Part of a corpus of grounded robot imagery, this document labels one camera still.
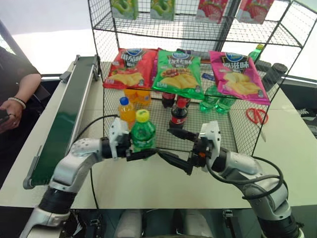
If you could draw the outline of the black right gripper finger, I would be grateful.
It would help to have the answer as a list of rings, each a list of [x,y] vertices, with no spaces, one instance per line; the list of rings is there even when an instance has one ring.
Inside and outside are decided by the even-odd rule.
[[[183,170],[187,175],[192,174],[193,164],[190,160],[185,161],[179,158],[178,155],[167,151],[158,151],[158,155],[166,162],[168,162],[170,165]]]
[[[196,139],[198,138],[197,133],[193,133],[193,132],[180,129],[180,128],[169,128],[167,131],[171,133],[172,135],[176,136],[177,138],[180,138],[183,140],[189,140],[189,141],[195,142]]]

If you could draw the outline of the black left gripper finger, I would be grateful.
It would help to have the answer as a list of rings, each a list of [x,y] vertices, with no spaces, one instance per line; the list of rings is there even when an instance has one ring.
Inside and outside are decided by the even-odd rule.
[[[145,149],[139,152],[133,152],[132,150],[126,151],[126,161],[136,161],[147,159],[148,157],[156,154],[159,151],[157,148]]]

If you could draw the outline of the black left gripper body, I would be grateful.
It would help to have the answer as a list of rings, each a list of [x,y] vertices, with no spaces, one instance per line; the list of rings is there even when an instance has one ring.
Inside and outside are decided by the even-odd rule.
[[[132,150],[130,134],[122,134],[118,137],[118,157],[130,160],[131,155]]]

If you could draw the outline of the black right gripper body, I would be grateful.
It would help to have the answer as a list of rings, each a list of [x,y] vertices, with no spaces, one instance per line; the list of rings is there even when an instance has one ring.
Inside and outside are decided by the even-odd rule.
[[[211,153],[209,151],[210,142],[206,137],[199,138],[197,134],[192,134],[189,136],[189,140],[194,142],[189,153],[189,171],[191,172],[193,167],[204,168],[206,159],[210,158]]]

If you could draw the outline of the person hand with ring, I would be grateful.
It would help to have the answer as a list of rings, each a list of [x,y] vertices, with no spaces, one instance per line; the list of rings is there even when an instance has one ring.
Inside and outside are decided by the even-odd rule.
[[[6,110],[9,115],[9,119],[0,125],[0,133],[17,128],[21,121],[23,106],[17,101],[7,100],[1,105],[0,109],[2,111]]]

